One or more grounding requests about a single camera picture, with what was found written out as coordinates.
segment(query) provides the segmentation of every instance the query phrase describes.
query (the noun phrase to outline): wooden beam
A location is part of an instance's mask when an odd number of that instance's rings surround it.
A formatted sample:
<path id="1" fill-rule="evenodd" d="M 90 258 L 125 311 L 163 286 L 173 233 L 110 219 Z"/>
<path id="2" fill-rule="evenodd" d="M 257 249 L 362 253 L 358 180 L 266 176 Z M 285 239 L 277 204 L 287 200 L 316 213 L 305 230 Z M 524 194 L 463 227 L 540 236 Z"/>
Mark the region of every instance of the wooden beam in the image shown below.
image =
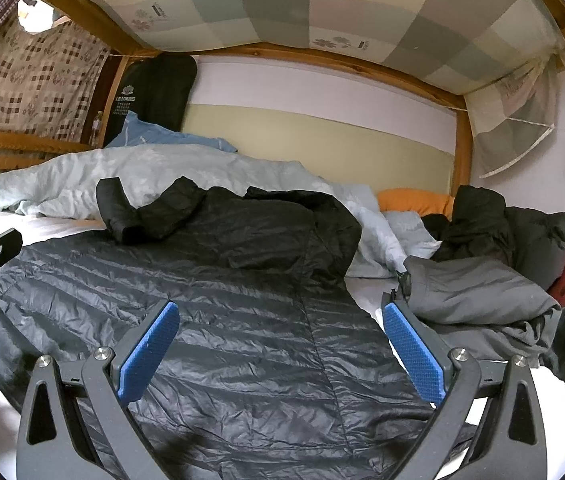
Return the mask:
<path id="1" fill-rule="evenodd" d="M 40 158 L 25 158 L 23 156 L 0 156 L 0 170 L 20 170 L 41 164 Z"/>
<path id="2" fill-rule="evenodd" d="M 90 0 L 43 0 L 62 12 L 74 22 L 100 38 L 121 54 L 133 54 L 142 46 L 120 28 L 104 10 Z"/>
<path id="3" fill-rule="evenodd" d="M 264 59 L 278 59 L 322 66 L 338 70 L 339 72 L 361 75 L 374 81 L 395 86 L 438 105 L 456 108 L 464 107 L 465 105 L 465 100 L 462 96 L 452 94 L 451 92 L 425 83 L 412 75 L 387 68 L 386 66 L 371 61 L 343 56 L 342 54 L 335 54 L 333 52 L 323 52 L 322 50 L 313 48 L 293 48 L 271 43 L 254 43 L 218 48 L 216 50 L 206 50 L 204 52 L 189 52 L 188 54 L 192 56 L 257 56 Z"/>
<path id="4" fill-rule="evenodd" d="M 0 132 L 0 149 L 62 154 L 86 152 L 91 149 L 91 146 L 80 144 L 78 142 L 43 139 L 30 134 L 11 134 Z"/>
<path id="5" fill-rule="evenodd" d="M 100 126 L 100 132 L 98 133 L 98 142 L 96 143 L 97 148 L 102 148 L 104 144 L 104 136 L 107 132 L 107 124 L 109 123 L 109 116 L 112 114 L 112 108 L 114 107 L 114 99 L 116 97 L 116 92 L 118 91 L 118 86 L 120 86 L 120 81 L 122 81 L 122 76 L 124 71 L 127 70 L 127 66 L 131 61 L 131 57 L 123 57 L 118 65 L 118 70 L 114 77 L 114 82 L 109 90 L 109 95 L 107 96 L 107 101 L 104 104 L 104 112 L 102 112 L 102 124 Z"/>
<path id="6" fill-rule="evenodd" d="M 456 155 L 453 162 L 450 195 L 456 196 L 460 186 L 466 186 L 471 180 L 473 159 L 473 133 L 469 114 L 462 110 L 456 113 Z"/>

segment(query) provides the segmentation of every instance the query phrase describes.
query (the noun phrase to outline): flower print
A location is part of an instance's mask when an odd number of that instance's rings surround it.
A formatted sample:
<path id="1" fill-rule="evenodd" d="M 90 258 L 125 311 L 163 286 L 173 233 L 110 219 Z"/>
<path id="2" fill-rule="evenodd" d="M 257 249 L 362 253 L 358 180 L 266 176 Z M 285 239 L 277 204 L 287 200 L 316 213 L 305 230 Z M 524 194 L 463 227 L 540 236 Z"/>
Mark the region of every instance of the flower print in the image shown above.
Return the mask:
<path id="1" fill-rule="evenodd" d="M 341 43 L 342 48 L 349 48 L 351 46 L 351 41 L 347 38 L 343 38 L 342 36 L 336 36 L 333 40 L 336 43 Z"/>
<path id="2" fill-rule="evenodd" d="M 323 46 L 327 48 L 336 48 L 338 46 L 333 41 L 329 41 L 329 40 L 313 40 L 313 44 L 316 46 Z"/>
<path id="3" fill-rule="evenodd" d="M 131 20 L 131 25 L 137 30 L 149 30 L 151 27 L 149 22 L 143 22 L 141 20 Z"/>

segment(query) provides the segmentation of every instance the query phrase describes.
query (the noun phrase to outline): white bed sheet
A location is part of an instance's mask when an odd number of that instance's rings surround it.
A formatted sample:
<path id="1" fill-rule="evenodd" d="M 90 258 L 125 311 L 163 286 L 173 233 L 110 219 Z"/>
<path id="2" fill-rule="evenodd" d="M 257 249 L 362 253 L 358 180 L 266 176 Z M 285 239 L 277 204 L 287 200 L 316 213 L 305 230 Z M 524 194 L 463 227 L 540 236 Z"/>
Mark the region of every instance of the white bed sheet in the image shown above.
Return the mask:
<path id="1" fill-rule="evenodd" d="M 70 220 L 58 218 L 34 218 L 0 212 L 0 233 L 14 227 L 22 233 L 24 245 L 48 238 L 102 229 L 104 225 L 94 220 Z M 347 290 L 361 309 L 368 312 L 380 326 L 378 305 L 382 292 L 396 287 L 395 280 L 345 279 Z M 548 480 L 559 480 L 565 473 L 565 384 L 547 368 L 532 370 L 543 412 L 547 435 Z M 473 403 L 468 422 L 477 424 L 485 407 L 485 399 Z M 0 472 L 6 480 L 16 480 L 16 440 L 20 415 L 0 392 Z M 447 464 L 438 476 L 451 473 L 459 466 L 461 457 Z"/>

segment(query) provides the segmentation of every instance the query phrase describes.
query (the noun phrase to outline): black puffer jacket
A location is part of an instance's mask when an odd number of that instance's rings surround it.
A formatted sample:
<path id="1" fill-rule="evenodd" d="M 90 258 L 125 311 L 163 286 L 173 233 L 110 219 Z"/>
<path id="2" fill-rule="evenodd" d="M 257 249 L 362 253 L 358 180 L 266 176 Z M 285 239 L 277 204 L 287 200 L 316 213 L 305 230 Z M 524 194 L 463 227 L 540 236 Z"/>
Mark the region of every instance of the black puffer jacket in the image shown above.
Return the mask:
<path id="1" fill-rule="evenodd" d="M 431 223 L 425 218 L 425 225 Z M 437 262 L 491 256 L 544 290 L 565 268 L 565 213 L 507 207 L 490 189 L 461 186 L 451 222 L 436 227 L 442 240 L 432 257 Z"/>

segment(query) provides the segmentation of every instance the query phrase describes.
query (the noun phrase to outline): pillow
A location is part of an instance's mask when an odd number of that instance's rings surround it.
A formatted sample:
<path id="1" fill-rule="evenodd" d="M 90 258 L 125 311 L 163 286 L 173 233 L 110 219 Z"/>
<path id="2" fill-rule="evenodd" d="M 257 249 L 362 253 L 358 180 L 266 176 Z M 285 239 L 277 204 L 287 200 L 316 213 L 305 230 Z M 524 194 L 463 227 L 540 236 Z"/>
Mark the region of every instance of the pillow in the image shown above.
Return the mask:
<path id="1" fill-rule="evenodd" d="M 430 258 L 440 247 L 442 242 L 429 234 L 416 211 L 385 211 L 383 215 L 407 256 Z"/>
<path id="2" fill-rule="evenodd" d="M 381 211 L 416 211 L 420 216 L 440 213 L 451 219 L 453 211 L 452 196 L 408 187 L 380 191 L 377 202 Z"/>
<path id="3" fill-rule="evenodd" d="M 172 132 L 159 124 L 146 123 L 138 119 L 136 112 L 127 112 L 127 117 L 122 125 L 122 131 L 107 148 L 120 148 L 121 146 L 138 146 L 140 144 L 202 144 L 211 146 L 223 152 L 235 153 L 238 149 L 229 144 L 225 139 L 216 137 L 200 137 L 192 134 Z"/>

